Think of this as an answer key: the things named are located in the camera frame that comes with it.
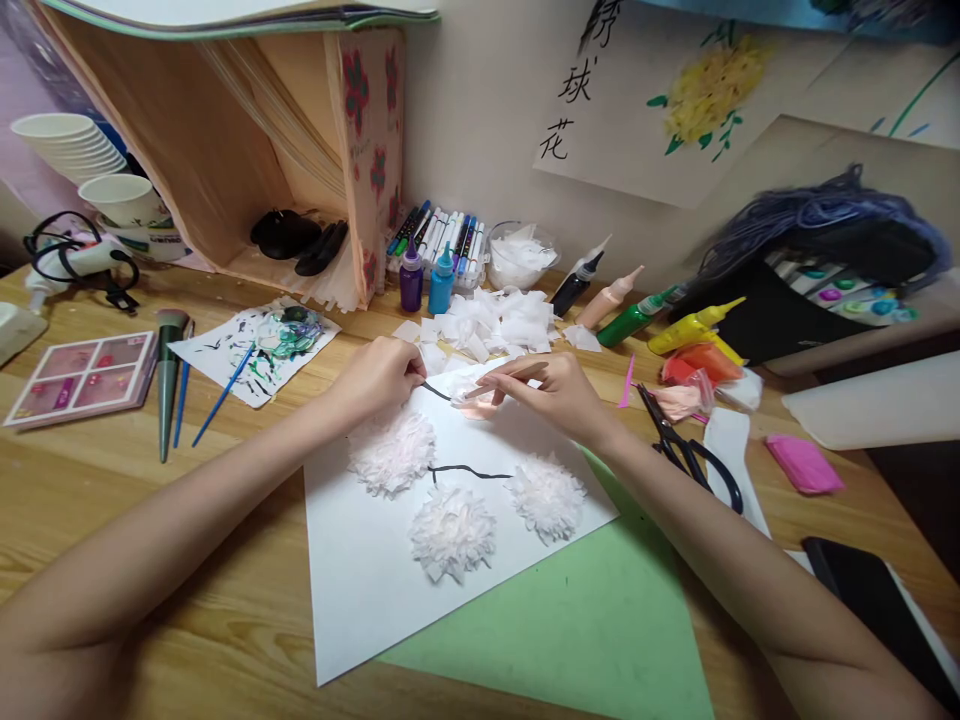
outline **green paper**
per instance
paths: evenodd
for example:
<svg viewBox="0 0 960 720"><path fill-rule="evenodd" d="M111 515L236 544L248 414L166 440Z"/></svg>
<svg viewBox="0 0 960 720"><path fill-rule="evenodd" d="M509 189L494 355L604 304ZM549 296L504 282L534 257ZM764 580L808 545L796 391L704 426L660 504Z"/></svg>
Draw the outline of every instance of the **green paper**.
<svg viewBox="0 0 960 720"><path fill-rule="evenodd" d="M670 544L584 454L619 518L378 659L611 717L712 718Z"/></svg>

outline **purple paint bottle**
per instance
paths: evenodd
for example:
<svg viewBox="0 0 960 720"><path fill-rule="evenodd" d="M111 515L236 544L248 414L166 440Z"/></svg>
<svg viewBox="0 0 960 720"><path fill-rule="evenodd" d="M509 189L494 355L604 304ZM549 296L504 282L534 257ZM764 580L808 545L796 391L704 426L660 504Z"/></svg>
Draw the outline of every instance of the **purple paint bottle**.
<svg viewBox="0 0 960 720"><path fill-rule="evenodd" d="M406 312L420 312L423 302L423 263L416 243L407 245L400 260L400 307Z"/></svg>

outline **white paper flower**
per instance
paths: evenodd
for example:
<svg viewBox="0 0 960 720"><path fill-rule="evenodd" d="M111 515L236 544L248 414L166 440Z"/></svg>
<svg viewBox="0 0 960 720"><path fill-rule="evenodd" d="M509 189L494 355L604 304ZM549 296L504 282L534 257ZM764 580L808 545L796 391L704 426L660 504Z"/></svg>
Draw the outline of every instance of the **white paper flower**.
<svg viewBox="0 0 960 720"><path fill-rule="evenodd" d="M490 567L496 526L483 499L469 490L442 485L431 488L430 499L410 528L413 559L433 582L446 573L462 585L465 572L476 570L481 562Z"/></svg>
<svg viewBox="0 0 960 720"><path fill-rule="evenodd" d="M536 531L544 545L573 537L587 490L554 454L548 459L530 455L504 487L513 493L514 507L527 521L527 529Z"/></svg>
<svg viewBox="0 0 960 720"><path fill-rule="evenodd" d="M350 470L366 484L367 492L391 500L423 477L436 457L433 425L406 406L371 418L347 441Z"/></svg>

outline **palette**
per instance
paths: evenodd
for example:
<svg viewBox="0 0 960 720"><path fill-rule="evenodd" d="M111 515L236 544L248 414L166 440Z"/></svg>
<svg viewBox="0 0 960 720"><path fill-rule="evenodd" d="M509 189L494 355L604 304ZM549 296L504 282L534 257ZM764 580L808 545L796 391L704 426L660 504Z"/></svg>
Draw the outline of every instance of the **palette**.
<svg viewBox="0 0 960 720"><path fill-rule="evenodd" d="M156 333L53 345L7 415L20 430L140 407L156 364Z"/></svg>

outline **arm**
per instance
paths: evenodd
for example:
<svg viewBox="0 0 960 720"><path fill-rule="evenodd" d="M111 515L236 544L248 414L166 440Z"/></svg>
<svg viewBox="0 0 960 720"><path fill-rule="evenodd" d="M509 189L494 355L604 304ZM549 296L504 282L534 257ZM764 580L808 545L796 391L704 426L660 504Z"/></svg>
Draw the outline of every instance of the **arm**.
<svg viewBox="0 0 960 720"><path fill-rule="evenodd" d="M533 389L506 373L549 364ZM946 717L927 691L813 576L677 470L603 406L571 354L536 355L480 379L596 452L759 645L803 717Z"/></svg>
<svg viewBox="0 0 960 720"><path fill-rule="evenodd" d="M331 388L154 493L0 607L0 707L75 717L100 694L127 632L318 447L404 402L426 373L392 338L361 348Z"/></svg>

